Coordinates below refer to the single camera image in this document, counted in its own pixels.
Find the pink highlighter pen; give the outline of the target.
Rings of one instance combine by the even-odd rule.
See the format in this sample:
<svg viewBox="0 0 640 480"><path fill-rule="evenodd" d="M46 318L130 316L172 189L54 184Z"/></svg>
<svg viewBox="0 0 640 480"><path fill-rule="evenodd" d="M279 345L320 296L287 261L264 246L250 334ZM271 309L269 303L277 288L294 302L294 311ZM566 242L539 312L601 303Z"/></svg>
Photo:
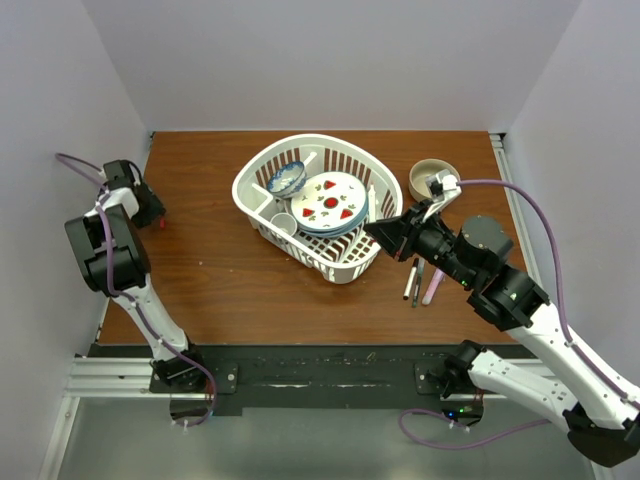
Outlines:
<svg viewBox="0 0 640 480"><path fill-rule="evenodd" d="M444 280L445 274L437 269L432 278L431 281L425 291L425 294L422 298L422 304L423 305L430 305L431 302L433 301L433 298L437 292L438 287L440 286L440 284L442 283L442 281Z"/></svg>

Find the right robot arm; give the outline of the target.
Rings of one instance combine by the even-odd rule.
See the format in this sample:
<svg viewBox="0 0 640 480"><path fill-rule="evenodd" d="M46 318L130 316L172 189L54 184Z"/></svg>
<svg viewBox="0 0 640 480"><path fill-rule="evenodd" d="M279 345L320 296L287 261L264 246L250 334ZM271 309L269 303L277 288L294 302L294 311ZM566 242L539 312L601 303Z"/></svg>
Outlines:
<svg viewBox="0 0 640 480"><path fill-rule="evenodd" d="M511 238L493 218L472 216L453 232L421 202L365 231L398 261L417 255L456 281L484 321L507 333L554 374L549 380L464 341L445 362L448 386L501 394L558 427L583 456L612 468L639 452L639 390L561 327L559 309L524 271L508 264Z"/></svg>

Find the white pen with black tip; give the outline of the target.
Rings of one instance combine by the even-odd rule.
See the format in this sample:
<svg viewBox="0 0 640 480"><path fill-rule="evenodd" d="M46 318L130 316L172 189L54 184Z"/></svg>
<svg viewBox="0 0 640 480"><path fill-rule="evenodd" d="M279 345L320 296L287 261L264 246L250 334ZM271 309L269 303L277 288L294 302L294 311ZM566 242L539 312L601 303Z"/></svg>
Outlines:
<svg viewBox="0 0 640 480"><path fill-rule="evenodd" d="M404 300L408 300L411 296L411 292L413 290L413 285L415 282L415 278L417 275L417 270L418 270L418 266L419 266L419 259L418 258L414 258L413 262L412 262L412 266L408 275L408 279L404 288L404 292L403 292L403 299Z"/></svg>

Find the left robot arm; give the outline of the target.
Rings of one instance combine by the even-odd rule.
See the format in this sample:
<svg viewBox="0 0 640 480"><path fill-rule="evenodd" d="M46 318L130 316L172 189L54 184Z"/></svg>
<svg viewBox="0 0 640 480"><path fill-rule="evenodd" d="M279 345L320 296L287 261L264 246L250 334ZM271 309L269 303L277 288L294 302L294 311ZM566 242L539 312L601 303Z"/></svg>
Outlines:
<svg viewBox="0 0 640 480"><path fill-rule="evenodd" d="M101 167L62 153L56 159L99 187L94 206L64 225L86 285L132 319L151 348L158 381L184 392L211 389L202 355L152 285L151 262L138 231L161 220L166 209L139 167L126 159Z"/></svg>

